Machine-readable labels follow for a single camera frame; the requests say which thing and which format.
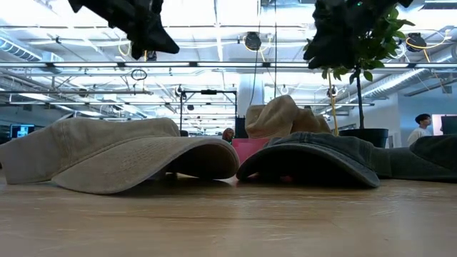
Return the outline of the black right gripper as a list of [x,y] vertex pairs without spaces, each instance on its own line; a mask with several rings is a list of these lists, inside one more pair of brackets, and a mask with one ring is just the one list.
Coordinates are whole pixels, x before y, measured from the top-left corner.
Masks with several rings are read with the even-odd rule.
[[[371,30],[375,23],[389,10],[396,7],[397,0],[317,0],[313,18],[319,30],[349,31],[362,34]],[[357,36],[315,36],[307,39],[303,60],[309,69],[337,66],[354,67],[359,45]],[[328,47],[331,45],[331,60]]]

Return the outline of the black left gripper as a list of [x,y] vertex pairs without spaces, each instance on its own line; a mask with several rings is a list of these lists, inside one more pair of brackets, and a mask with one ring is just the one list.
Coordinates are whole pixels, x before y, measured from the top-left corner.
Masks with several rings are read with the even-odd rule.
[[162,0],[69,0],[77,13],[83,7],[91,10],[109,23],[109,27],[128,27],[131,56],[138,60],[154,58],[154,51],[177,54],[179,46],[162,25]]

